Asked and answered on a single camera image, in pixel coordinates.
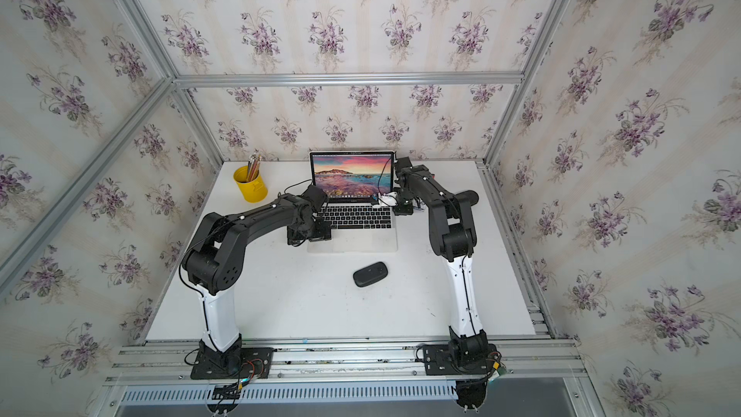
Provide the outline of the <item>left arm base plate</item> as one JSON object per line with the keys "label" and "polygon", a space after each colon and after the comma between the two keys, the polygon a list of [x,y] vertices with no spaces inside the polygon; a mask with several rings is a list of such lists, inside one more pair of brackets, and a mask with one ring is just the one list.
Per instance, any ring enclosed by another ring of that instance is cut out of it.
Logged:
{"label": "left arm base plate", "polygon": [[226,353],[220,353],[201,346],[192,366],[190,378],[191,380],[267,378],[274,353],[271,347],[236,345]]}

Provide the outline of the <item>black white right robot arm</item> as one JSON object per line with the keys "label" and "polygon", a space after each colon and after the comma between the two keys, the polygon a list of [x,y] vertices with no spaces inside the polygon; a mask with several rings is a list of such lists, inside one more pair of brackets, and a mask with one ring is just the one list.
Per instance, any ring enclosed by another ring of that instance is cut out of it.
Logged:
{"label": "black white right robot arm", "polygon": [[434,255],[447,262],[453,291],[453,322],[449,326],[449,351],[462,368],[489,355],[488,337],[482,326],[473,281],[473,255],[478,243],[472,208],[479,195],[474,190],[453,193],[445,189],[424,165],[410,158],[394,163],[396,216],[414,214],[422,203],[428,217],[428,237]]}

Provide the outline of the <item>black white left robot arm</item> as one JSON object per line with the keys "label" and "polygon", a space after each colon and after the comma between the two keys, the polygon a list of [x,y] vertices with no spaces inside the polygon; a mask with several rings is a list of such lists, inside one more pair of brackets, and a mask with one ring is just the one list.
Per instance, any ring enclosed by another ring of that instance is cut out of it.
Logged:
{"label": "black white left robot arm", "polygon": [[292,247],[329,241],[331,226],[321,217],[327,204],[325,192],[310,185],[300,195],[284,193],[247,212],[211,212],[201,220],[179,264],[179,279],[200,297],[205,332],[199,353],[205,359],[230,371],[241,364],[233,286],[243,273],[247,246],[281,229]]}

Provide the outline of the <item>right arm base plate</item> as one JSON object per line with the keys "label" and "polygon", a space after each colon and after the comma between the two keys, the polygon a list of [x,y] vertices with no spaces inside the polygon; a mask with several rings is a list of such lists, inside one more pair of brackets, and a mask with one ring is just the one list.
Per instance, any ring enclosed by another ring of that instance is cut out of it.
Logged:
{"label": "right arm base plate", "polygon": [[415,349],[427,376],[491,376],[501,366],[502,355],[493,344],[478,356],[451,352],[448,344],[422,344]]}

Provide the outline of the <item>black wireless mouse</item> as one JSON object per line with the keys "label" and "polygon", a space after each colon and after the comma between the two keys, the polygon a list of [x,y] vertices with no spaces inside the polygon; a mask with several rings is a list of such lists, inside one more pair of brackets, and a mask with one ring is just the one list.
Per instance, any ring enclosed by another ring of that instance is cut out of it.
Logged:
{"label": "black wireless mouse", "polygon": [[366,288],[385,279],[389,270],[384,262],[376,262],[353,273],[353,282],[358,288]]}

